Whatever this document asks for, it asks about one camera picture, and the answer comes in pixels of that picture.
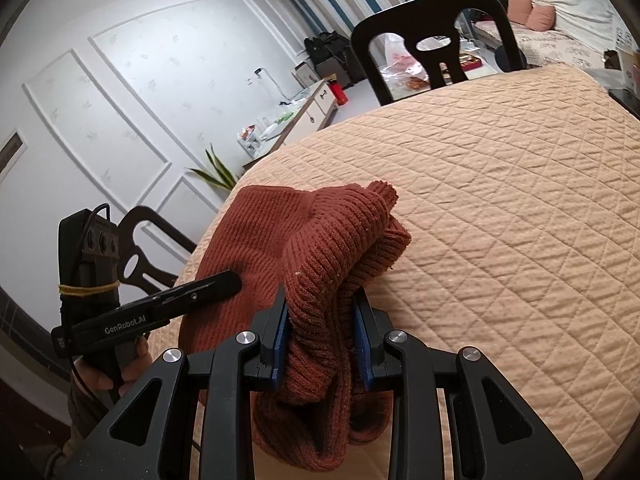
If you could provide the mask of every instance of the black electronic device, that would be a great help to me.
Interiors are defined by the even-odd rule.
[[[369,390],[392,390],[388,478],[444,480],[437,389],[446,398],[456,480],[581,480],[575,462],[479,349],[429,348],[353,302],[354,344]],[[284,289],[249,330],[216,349],[166,350],[69,459],[61,480],[186,480],[198,394],[207,389],[201,479],[253,480],[249,394],[274,390],[289,330]]]
[[[107,218],[98,215],[103,209]],[[111,222],[107,204],[93,211],[84,209],[60,222],[62,323],[51,331],[53,346],[58,356],[68,358],[71,364],[73,356],[81,355],[109,376],[114,386],[110,391],[113,403],[120,399],[120,371],[136,357],[137,338],[196,306],[224,300],[242,287],[240,277],[226,270],[120,306],[118,263],[118,227]],[[101,400],[110,405],[109,399]]]

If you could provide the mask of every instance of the rust-colored garment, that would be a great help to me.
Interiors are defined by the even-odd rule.
[[[202,259],[198,279],[232,269],[242,291],[185,316],[179,343],[187,352],[246,330],[284,284],[292,329],[284,376],[277,392],[252,397],[254,440],[284,462],[334,469],[348,442],[376,439],[388,424],[390,394],[366,393],[359,378],[351,300],[411,240],[390,215],[397,199],[385,182],[313,192],[248,186]]]

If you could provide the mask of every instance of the yellow rubber band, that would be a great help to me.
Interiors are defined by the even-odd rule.
[[[74,296],[76,298],[86,298],[94,294],[102,294],[103,292],[109,292],[114,288],[120,286],[119,280],[116,280],[109,285],[101,286],[71,286],[71,285],[59,285],[58,290],[63,296]]]

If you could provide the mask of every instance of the metal bolt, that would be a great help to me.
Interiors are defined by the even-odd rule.
[[[468,346],[462,350],[462,357],[467,361],[478,361],[479,358],[482,357],[482,352],[477,348],[473,348],[472,346]]]
[[[245,330],[244,332],[241,332],[236,336],[236,341],[238,341],[241,345],[248,345],[249,343],[253,343],[255,341],[255,334],[253,332]]]
[[[175,363],[179,361],[182,357],[182,352],[178,348],[169,348],[162,354],[162,359],[167,361],[168,363]]]
[[[389,332],[389,339],[394,343],[404,343],[406,341],[406,332],[402,330],[392,330]]]

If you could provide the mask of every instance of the blue gripper pad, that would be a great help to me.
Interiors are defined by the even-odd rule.
[[[367,331],[364,327],[364,320],[360,309],[354,305],[353,309],[353,344],[355,345],[356,359],[360,377],[364,382],[367,391],[371,390],[373,384],[373,370],[371,369],[371,346]]]
[[[273,345],[273,372],[271,373],[271,384],[273,391],[278,389],[281,374],[284,371],[285,358],[287,356],[287,345],[289,343],[289,306],[285,303],[278,324],[276,341]]]

